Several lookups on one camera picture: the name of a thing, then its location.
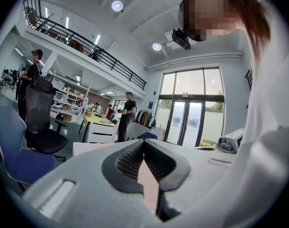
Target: red shirt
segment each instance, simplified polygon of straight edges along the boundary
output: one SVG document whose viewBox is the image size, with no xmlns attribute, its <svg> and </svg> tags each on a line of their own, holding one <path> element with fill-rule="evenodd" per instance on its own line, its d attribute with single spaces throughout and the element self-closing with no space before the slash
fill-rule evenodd
<svg viewBox="0 0 289 228">
<path fill-rule="evenodd" d="M 106 114 L 106 117 L 111 117 L 114 112 L 115 112 L 114 110 L 112 110 L 111 108 L 109 108 L 109 109 L 108 109 L 108 112 L 107 112 L 107 114 Z"/>
</svg>

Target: door frame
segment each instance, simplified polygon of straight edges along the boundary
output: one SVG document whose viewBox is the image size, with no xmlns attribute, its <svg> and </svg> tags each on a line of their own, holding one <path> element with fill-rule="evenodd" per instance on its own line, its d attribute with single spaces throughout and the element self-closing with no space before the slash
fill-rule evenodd
<svg viewBox="0 0 289 228">
<path fill-rule="evenodd" d="M 179 132 L 179 137 L 178 137 L 178 141 L 177 141 L 177 145 L 182 146 L 183 145 L 183 139 L 187 130 L 187 121 L 188 121 L 188 117 L 189 117 L 189 110 L 190 110 L 190 103 L 201 103 L 202 104 L 202 110 L 201 110 L 201 119 L 199 122 L 199 129 L 198 129 L 198 134 L 197 134 L 197 139 L 195 142 L 195 147 L 199 146 L 200 142 L 201 142 L 201 138 L 202 138 L 202 130 L 203 130 L 203 123 L 204 123 L 204 119 L 205 119 L 205 102 L 204 101 L 196 101 L 196 100 L 191 100 L 191 99 L 184 99 L 184 100 L 172 100 L 172 106 L 171 106 L 171 110 L 170 110 L 170 115 L 169 115 L 169 119 L 168 119 L 168 123 L 167 123 L 167 128 L 165 130 L 164 133 L 164 141 L 168 142 L 168 136 L 169 136 L 169 131 L 170 131 L 170 127 L 171 127 L 171 123 L 172 123 L 172 117 L 173 117 L 173 111 L 174 111 L 174 105 L 175 102 L 184 102 L 185 106 L 184 106 L 184 110 L 183 110 L 183 119 L 182 119 L 182 126 Z"/>
</svg>

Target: black metal railing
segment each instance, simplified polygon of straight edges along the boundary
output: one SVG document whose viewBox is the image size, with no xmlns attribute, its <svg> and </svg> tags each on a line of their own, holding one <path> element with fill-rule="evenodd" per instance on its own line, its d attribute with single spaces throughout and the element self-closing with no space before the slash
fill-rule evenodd
<svg viewBox="0 0 289 228">
<path fill-rule="evenodd" d="M 134 83 L 144 90 L 146 82 L 115 57 L 107 53 L 103 48 L 95 45 L 92 41 L 75 33 L 71 29 L 62 26 L 49 18 L 44 18 L 41 14 L 40 0 L 24 0 L 23 10 L 30 28 L 40 31 L 78 50 L 98 63 L 107 66 L 110 70 L 120 73 L 126 77 L 129 82 Z"/>
<path fill-rule="evenodd" d="M 247 74 L 245 75 L 245 78 L 247 79 L 249 88 L 251 90 L 251 87 L 252 87 L 252 72 L 250 70 L 248 70 Z"/>
</svg>

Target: clothing rack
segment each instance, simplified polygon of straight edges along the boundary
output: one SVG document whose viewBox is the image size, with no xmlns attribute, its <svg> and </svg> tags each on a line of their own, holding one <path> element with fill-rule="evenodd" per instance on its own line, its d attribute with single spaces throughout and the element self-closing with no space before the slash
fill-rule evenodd
<svg viewBox="0 0 289 228">
<path fill-rule="evenodd" d="M 151 122 L 154 120 L 153 115 L 154 115 L 153 112 L 140 110 L 137 114 L 135 122 L 145 127 L 150 127 Z"/>
</svg>

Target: black t-shirt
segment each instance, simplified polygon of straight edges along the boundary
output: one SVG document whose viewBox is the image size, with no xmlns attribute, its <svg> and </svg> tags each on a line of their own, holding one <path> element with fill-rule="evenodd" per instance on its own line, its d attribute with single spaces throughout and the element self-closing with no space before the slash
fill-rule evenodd
<svg viewBox="0 0 289 228">
<path fill-rule="evenodd" d="M 130 111 L 133 107 L 136 107 L 136 101 L 135 100 L 129 100 L 125 103 L 124 109 L 127 111 Z M 131 119 L 133 117 L 133 113 L 128 113 L 125 115 L 127 118 Z"/>
<path fill-rule="evenodd" d="M 20 100 L 23 100 L 26 93 L 26 87 L 29 84 L 33 84 L 40 73 L 40 65 L 39 62 L 35 62 L 33 65 L 30 66 L 29 70 L 25 74 L 27 77 L 31 78 L 31 80 L 22 79 L 22 84 L 20 86 Z"/>
</svg>

